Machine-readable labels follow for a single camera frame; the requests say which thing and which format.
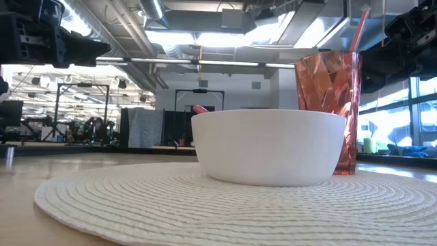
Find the table surface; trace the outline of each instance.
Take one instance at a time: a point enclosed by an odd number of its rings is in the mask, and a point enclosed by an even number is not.
[[[55,176],[86,169],[162,162],[195,162],[195,156],[144,154],[66,154],[59,156],[0,159],[0,245],[117,245],[97,236],[73,230],[46,215],[33,203],[40,184]],[[358,169],[408,176],[437,182],[437,171],[370,163]]]

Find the white woven placemat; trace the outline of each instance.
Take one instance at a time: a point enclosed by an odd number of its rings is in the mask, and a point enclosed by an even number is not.
[[[56,220],[126,245],[437,245],[437,184],[357,172],[310,187],[230,184],[197,163],[124,165],[52,178]]]

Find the bowl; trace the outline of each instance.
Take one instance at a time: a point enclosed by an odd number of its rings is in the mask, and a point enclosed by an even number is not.
[[[282,109],[202,113],[191,123],[197,158],[207,175],[272,187],[328,180],[346,127],[340,115]]]

